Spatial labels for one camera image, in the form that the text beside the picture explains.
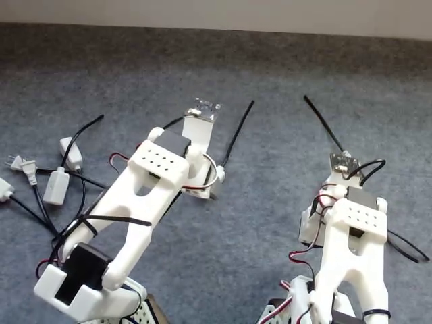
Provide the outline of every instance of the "black wire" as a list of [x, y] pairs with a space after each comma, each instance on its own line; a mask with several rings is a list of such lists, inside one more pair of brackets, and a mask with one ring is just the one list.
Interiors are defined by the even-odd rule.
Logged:
[[162, 215], [162, 218], [168, 213], [168, 211], [171, 209], [171, 207], [176, 203], [177, 199], [179, 199], [179, 197], [182, 195], [182, 192], [179, 191], [176, 196], [174, 197], [173, 201], [171, 201], [171, 204], [169, 204], [167, 210], [164, 212], [164, 214]]
[[407, 259], [409, 259], [409, 260], [411, 260], [412, 262], [415, 262], [415, 263], [425, 263], [425, 262], [429, 262], [430, 261], [430, 258], [423, 251], [421, 251], [419, 248], [417, 248], [413, 243], [411, 243], [410, 241], [408, 241], [406, 238], [402, 237], [400, 234], [397, 234], [397, 233], [391, 231], [390, 229], [388, 230], [388, 232], [390, 234], [393, 234], [397, 238], [401, 239], [403, 242], [407, 243], [407, 245], [411, 246], [413, 249], [415, 249], [423, 257], [423, 259], [419, 260], [418, 258], [416, 258], [415, 256], [409, 254], [408, 252], [403, 251], [396, 243], [393, 242], [393, 240], [391, 238], [387, 238], [388, 244], [392, 248], [394, 248], [396, 251], [398, 251], [401, 255], [403, 255], [404, 257], [406, 257]]
[[301, 323], [301, 322], [302, 322], [302, 318], [303, 318], [307, 313], [309, 313], [309, 312], [311, 311], [311, 309], [312, 309], [312, 304], [310, 304], [309, 307], [308, 307], [308, 309], [306, 309], [306, 310], [305, 310], [305, 311], [300, 315], [300, 317], [297, 319], [296, 324], [297, 324], [297, 323]]
[[[41, 172], [41, 173], [45, 173], [45, 174], [49, 174], [51, 172], [54, 172], [56, 170], [54, 169], [37, 169], [37, 172]], [[106, 184], [102, 184], [96, 180], [90, 179], [89, 177], [86, 177], [80, 173], [76, 173], [74, 171], [70, 171], [70, 170], [65, 170], [65, 172], [67, 174], [70, 174], [71, 176], [75, 177], [75, 178], [80, 178], [80, 179], [84, 179], [85, 181], [87, 181], [89, 184], [93, 184], [96, 187], [102, 188], [102, 189], [106, 189], [108, 188], [108, 186]]]
[[59, 231], [57, 231], [53, 222], [51, 221], [51, 218], [49, 218], [47, 210], [45, 209], [45, 206], [43, 204], [41, 193], [39, 192], [38, 185], [37, 184], [33, 185], [32, 189], [33, 189], [34, 196], [36, 197], [36, 202], [38, 203], [39, 209], [43, 215], [43, 219], [45, 220], [45, 223], [50, 227], [51, 231], [55, 232], [55, 235], [58, 235]]
[[374, 168], [374, 170], [372, 170], [371, 172], [369, 172], [363, 179], [361, 179], [361, 181], [360, 181], [360, 186], [363, 186], [364, 184], [365, 184], [365, 182], [371, 177], [371, 176], [373, 176], [373, 174], [375, 174], [375, 173], [377, 173], [379, 170], [381, 170], [383, 167], [384, 167], [384, 165], [385, 165], [385, 163], [386, 163], [386, 161], [385, 160], [383, 160], [383, 159], [376, 159], [376, 160], [373, 160], [373, 161], [369, 161], [369, 162], [367, 162], [367, 163], [365, 163], [365, 164], [362, 164], [360, 167], [358, 167], [358, 168], [356, 168], [355, 170], [353, 170], [350, 174], [348, 174], [347, 176], [346, 176], [346, 178], [345, 178], [345, 180], [349, 180], [349, 179], [351, 179], [352, 177], [354, 177], [358, 172], [360, 172], [361, 170], [363, 170], [364, 168], [366, 168], [366, 167], [368, 167], [368, 166], [371, 166], [371, 165], [374, 165], [374, 164], [378, 164], [379, 163], [379, 165], [376, 167], [376, 168]]
[[237, 130], [236, 130], [236, 132], [234, 133], [234, 135], [232, 136], [232, 139], [231, 139], [231, 142], [229, 143], [229, 146], [228, 146], [227, 152], [225, 153], [225, 157], [224, 157], [223, 160], [222, 160], [221, 165], [222, 165], [223, 167], [226, 166], [226, 164], [227, 164], [227, 162], [228, 162], [228, 159], [230, 158], [232, 148], [233, 148], [233, 146], [234, 146], [234, 143], [235, 143], [236, 140], [237, 140], [237, 136], [238, 136], [238, 134], [240, 133], [240, 130], [242, 130], [242, 127], [243, 127], [244, 121], [245, 121], [246, 118], [248, 117], [248, 115], [249, 115], [249, 113], [250, 113], [250, 110], [252, 109], [252, 107], [253, 107], [254, 104], [255, 104], [255, 101], [252, 100], [252, 101], [250, 102], [248, 108], [247, 108], [246, 111], [244, 112], [243, 117], [242, 117], [242, 119], [240, 120], [240, 123], [238, 123]]
[[315, 107], [315, 105], [312, 103], [312, 101], [308, 98], [308, 96], [303, 96], [304, 101], [309, 105], [309, 107], [313, 110], [315, 115], [318, 117], [319, 121], [323, 124], [325, 130], [327, 130], [327, 133], [329, 133], [330, 137], [333, 139], [337, 147], [340, 149], [341, 152], [344, 152], [344, 148], [340, 144], [339, 140], [336, 138], [336, 135], [331, 130], [329, 124], [325, 121], [324, 117], [321, 115], [321, 113], [318, 111], [318, 109]]
[[26, 211], [28, 211], [38, 221], [38, 223], [40, 223], [44, 228], [49, 230], [54, 236], [56, 235], [56, 233], [47, 225], [47, 223], [45, 223], [44, 220], [41, 219], [41, 217], [35, 211], [33, 211], [29, 206], [24, 204], [22, 201], [20, 201], [14, 195], [10, 196], [10, 199], [12, 201], [14, 201], [15, 203], [17, 203], [18, 205], [20, 205]]
[[84, 209], [84, 205], [86, 204], [87, 188], [86, 188], [86, 180], [84, 180], [83, 178], [81, 178], [81, 185], [82, 185], [81, 203], [80, 206], [78, 207], [78, 211], [76, 212], [74, 219], [79, 218], [79, 216], [82, 213], [82, 210]]
[[171, 126], [176, 125], [178, 122], [182, 121], [183, 118], [184, 118], [184, 116], [181, 116], [179, 118], [175, 118], [174, 120], [170, 121], [168, 124], [166, 124], [165, 126], [163, 126], [162, 128], [164, 130], [166, 130], [166, 129], [170, 128]]
[[99, 122], [100, 120], [102, 120], [103, 117], [104, 117], [104, 115], [100, 115], [100, 116], [98, 116], [98, 118], [92, 120], [90, 123], [85, 124], [84, 126], [82, 126], [82, 127], [81, 127], [81, 128], [80, 128], [80, 129], [75, 133], [75, 135], [72, 137], [72, 139], [71, 139], [70, 142], [69, 142], [69, 145], [68, 145], [67, 148], [66, 148], [65, 154], [64, 154], [64, 156], [63, 156], [63, 160], [61, 160], [61, 165], [60, 165], [61, 167], [65, 167], [66, 160], [68, 159], [68, 155], [69, 155], [69, 152], [70, 152], [70, 150], [71, 150], [71, 148], [72, 148], [72, 145], [75, 143], [75, 141], [76, 141], [76, 139], [79, 137], [79, 135], [81, 135], [81, 133], [82, 133], [83, 131], [85, 131], [87, 128], [89, 128], [91, 125], [93, 125], [93, 124]]

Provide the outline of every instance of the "power plug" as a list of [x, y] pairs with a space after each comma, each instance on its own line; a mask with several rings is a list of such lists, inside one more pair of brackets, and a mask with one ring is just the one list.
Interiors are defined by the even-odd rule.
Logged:
[[70, 176], [64, 167], [58, 167], [57, 171], [52, 172], [43, 195], [44, 203], [61, 206], [65, 201], [69, 180]]
[[9, 200], [10, 196], [14, 193], [14, 187], [6, 180], [0, 178], [0, 203]]
[[[65, 137], [60, 140], [60, 150], [63, 156], [71, 140], [72, 137]], [[67, 155], [66, 164], [72, 171], [79, 171], [82, 168], [82, 155], [76, 143], [72, 144], [69, 154]]]

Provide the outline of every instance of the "black cable tie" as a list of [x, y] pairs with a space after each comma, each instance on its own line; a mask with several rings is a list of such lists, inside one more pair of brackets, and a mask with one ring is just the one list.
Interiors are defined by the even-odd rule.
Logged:
[[391, 319], [392, 317], [392, 314], [387, 309], [374, 308], [363, 312], [363, 319], [365, 319], [366, 316], [373, 315], [373, 314], [385, 314], [389, 317], [389, 319]]
[[97, 230], [95, 229], [95, 227], [92, 225], [92, 224], [90, 224], [90, 222], [87, 220], [87, 219], [85, 219], [85, 218], [81, 218], [81, 222], [85, 225], [85, 226], [87, 226], [88, 227], [88, 229], [90, 230], [90, 231], [92, 231], [92, 233], [93, 233], [93, 237], [95, 237], [98, 233], [97, 233]]
[[411, 255], [408, 252], [405, 252], [402, 250], [402, 248], [400, 248], [396, 243], [393, 242], [393, 240], [391, 238], [387, 238], [387, 243], [394, 248], [397, 252], [399, 252], [401, 255], [403, 255], [404, 257], [406, 257], [407, 259], [411, 260], [412, 262], [415, 263], [421, 263], [421, 262], [429, 262], [431, 259], [419, 248], [417, 248], [413, 243], [411, 243], [409, 240], [407, 240], [406, 238], [404, 238], [403, 236], [391, 231], [390, 229], [388, 230], [388, 232], [394, 236], [396, 236], [397, 238], [399, 238], [401, 241], [407, 243], [407, 245], [411, 246], [411, 248], [413, 248], [414, 250], [416, 250], [421, 256], [422, 256], [422, 260], [418, 260], [415, 256]]
[[120, 221], [123, 223], [133, 223], [136, 225], [151, 227], [152, 223], [149, 221], [142, 221], [141, 219], [133, 217], [122, 217], [122, 216], [100, 216], [100, 215], [88, 215], [85, 219], [100, 219], [102, 221]]

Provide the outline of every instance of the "white plastic bracket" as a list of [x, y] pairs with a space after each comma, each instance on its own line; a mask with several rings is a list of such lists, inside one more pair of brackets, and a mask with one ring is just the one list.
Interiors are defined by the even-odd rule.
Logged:
[[107, 289], [98, 291], [82, 285], [75, 298], [67, 305], [55, 297], [66, 277], [67, 273], [54, 265], [48, 265], [34, 287], [34, 293], [79, 323], [93, 319], [119, 319], [132, 314], [138, 308], [140, 299], [144, 300], [147, 296], [144, 287], [127, 278], [124, 283], [133, 290], [120, 288], [114, 292]]
[[[325, 216], [326, 229], [321, 269], [311, 294], [318, 323], [331, 322], [333, 293], [342, 281], [350, 282], [362, 309], [388, 308], [384, 284], [384, 244], [387, 241], [387, 215], [382, 211], [349, 201], [338, 200]], [[350, 228], [364, 232], [356, 254], [349, 249]], [[384, 314], [368, 316], [368, 324], [386, 324]]]
[[[186, 112], [182, 136], [189, 138], [192, 145], [199, 150], [196, 154], [198, 160], [193, 163], [194, 165], [189, 170], [187, 186], [202, 186], [217, 175], [215, 170], [211, 169], [210, 162], [203, 157], [203, 153], [206, 153], [209, 147], [213, 124], [220, 109], [220, 104], [213, 104], [197, 98], [196, 107]], [[182, 191], [195, 197], [208, 199], [211, 197], [212, 187], [204, 190], [183, 189]]]

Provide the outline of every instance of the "red wire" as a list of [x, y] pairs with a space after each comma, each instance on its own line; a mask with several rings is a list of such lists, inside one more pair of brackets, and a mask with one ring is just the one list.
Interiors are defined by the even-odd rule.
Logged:
[[279, 307], [277, 307], [273, 312], [268, 314], [266, 317], [263, 317], [263, 319], [259, 321], [259, 324], [265, 324], [265, 322], [274, 318], [274, 316], [280, 314], [291, 303], [291, 301], [292, 297], [285, 299], [285, 301], [282, 302], [282, 304], [280, 304]]
[[127, 157], [127, 156], [125, 156], [124, 154], [121, 154], [121, 153], [119, 153], [119, 152], [114, 152], [114, 153], [112, 153], [112, 154], [109, 156], [109, 165], [110, 165], [112, 168], [114, 168], [114, 170], [116, 170], [116, 172], [117, 172], [118, 174], [120, 174], [118, 168], [116, 168], [116, 167], [114, 166], [114, 164], [113, 164], [113, 160], [114, 160], [115, 157], [121, 157], [121, 158], [122, 158], [123, 160], [125, 160], [125, 161], [129, 161], [129, 157]]
[[323, 204], [323, 202], [322, 202], [321, 199], [320, 199], [321, 197], [328, 197], [328, 198], [333, 199], [334, 201], [338, 201], [337, 198], [335, 198], [335, 197], [333, 197], [333, 196], [331, 196], [331, 195], [329, 195], [329, 194], [319, 194], [318, 196], [315, 196], [314, 199], [317, 199], [317, 198], [318, 198], [318, 203], [320, 204], [321, 208], [324, 208], [324, 207], [325, 207], [324, 204]]

